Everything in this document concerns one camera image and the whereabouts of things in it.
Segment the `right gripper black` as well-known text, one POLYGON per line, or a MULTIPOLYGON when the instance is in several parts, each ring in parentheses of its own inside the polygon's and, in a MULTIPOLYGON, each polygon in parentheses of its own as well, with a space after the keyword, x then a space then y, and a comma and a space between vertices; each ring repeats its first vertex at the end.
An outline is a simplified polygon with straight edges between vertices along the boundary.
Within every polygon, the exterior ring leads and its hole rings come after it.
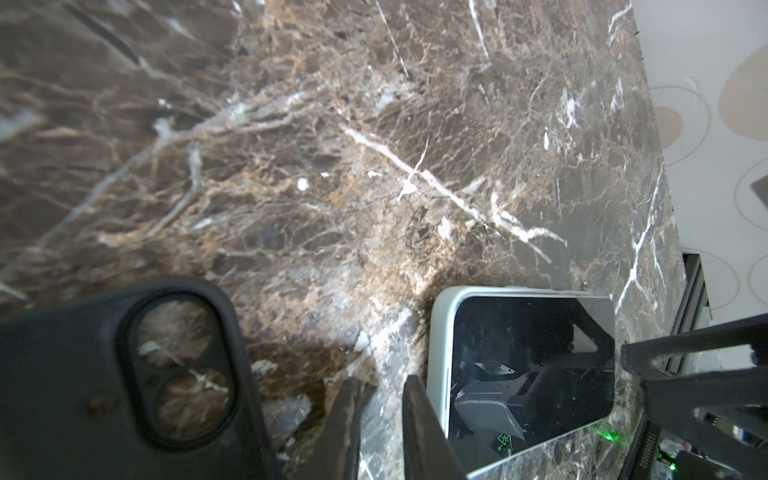
POLYGON ((621 347, 648 420, 746 479, 767 477, 767 314, 621 347), (672 375, 662 357, 749 346, 757 367, 672 375))

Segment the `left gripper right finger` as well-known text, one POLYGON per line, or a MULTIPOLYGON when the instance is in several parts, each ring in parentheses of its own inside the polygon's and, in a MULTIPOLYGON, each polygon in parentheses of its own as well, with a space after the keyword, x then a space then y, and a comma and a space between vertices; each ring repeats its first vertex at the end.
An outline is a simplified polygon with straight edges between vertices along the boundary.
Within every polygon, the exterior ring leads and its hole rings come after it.
POLYGON ((404 384, 402 428, 405 479, 467 479, 416 375, 404 384))

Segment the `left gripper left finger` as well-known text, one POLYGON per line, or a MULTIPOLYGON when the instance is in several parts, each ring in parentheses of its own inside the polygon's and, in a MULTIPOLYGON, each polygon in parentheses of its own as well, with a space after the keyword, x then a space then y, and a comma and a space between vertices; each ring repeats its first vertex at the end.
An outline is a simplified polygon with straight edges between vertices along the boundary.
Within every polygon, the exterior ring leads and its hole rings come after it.
POLYGON ((297 479, 358 478, 362 408, 360 381, 346 379, 312 454, 297 473, 297 479))

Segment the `black phone case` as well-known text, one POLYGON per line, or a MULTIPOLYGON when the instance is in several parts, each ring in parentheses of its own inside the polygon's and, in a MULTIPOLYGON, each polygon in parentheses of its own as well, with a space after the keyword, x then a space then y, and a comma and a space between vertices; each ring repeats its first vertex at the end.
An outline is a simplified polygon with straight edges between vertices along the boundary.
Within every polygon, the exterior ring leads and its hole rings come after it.
POLYGON ((5 479, 278 479, 238 317, 216 285, 170 276, 26 310, 1 321, 1 475, 5 479), (211 321, 189 365, 143 361, 138 328, 181 301, 211 321), (228 390, 202 432, 162 430, 157 405, 174 380, 211 369, 228 390))

